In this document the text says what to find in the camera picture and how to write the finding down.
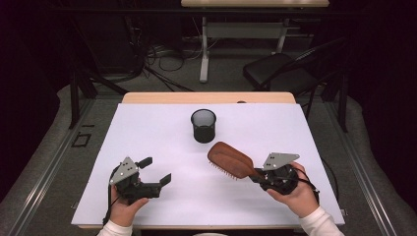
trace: white table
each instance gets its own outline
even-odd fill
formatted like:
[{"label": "white table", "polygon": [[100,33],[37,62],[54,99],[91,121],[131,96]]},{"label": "white table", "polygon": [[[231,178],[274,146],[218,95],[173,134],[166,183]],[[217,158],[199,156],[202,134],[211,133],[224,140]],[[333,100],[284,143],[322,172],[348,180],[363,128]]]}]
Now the white table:
[{"label": "white table", "polygon": [[[190,121],[191,114],[200,108],[211,109],[217,116],[216,136],[205,145],[194,140]],[[336,224],[344,224],[299,104],[232,102],[119,104],[72,224],[83,228],[101,227],[107,211],[111,171],[126,156],[134,161],[152,156],[153,164],[140,171],[142,181],[158,182],[168,173],[172,174],[172,181],[162,188],[160,198],[151,199],[137,213],[136,228],[300,227],[297,216],[287,206],[273,200],[258,184],[249,178],[233,180],[209,164],[207,152],[218,141],[249,155],[255,167],[262,167],[272,151],[300,154],[297,161],[306,167],[312,182],[321,191],[322,206]]]},{"label": "white table", "polygon": [[[328,0],[181,0],[190,8],[319,8],[327,7]],[[208,37],[223,38],[277,38],[276,53],[282,51],[287,34],[288,20],[282,23],[208,23],[203,17],[203,59],[200,82],[209,79]]]}]

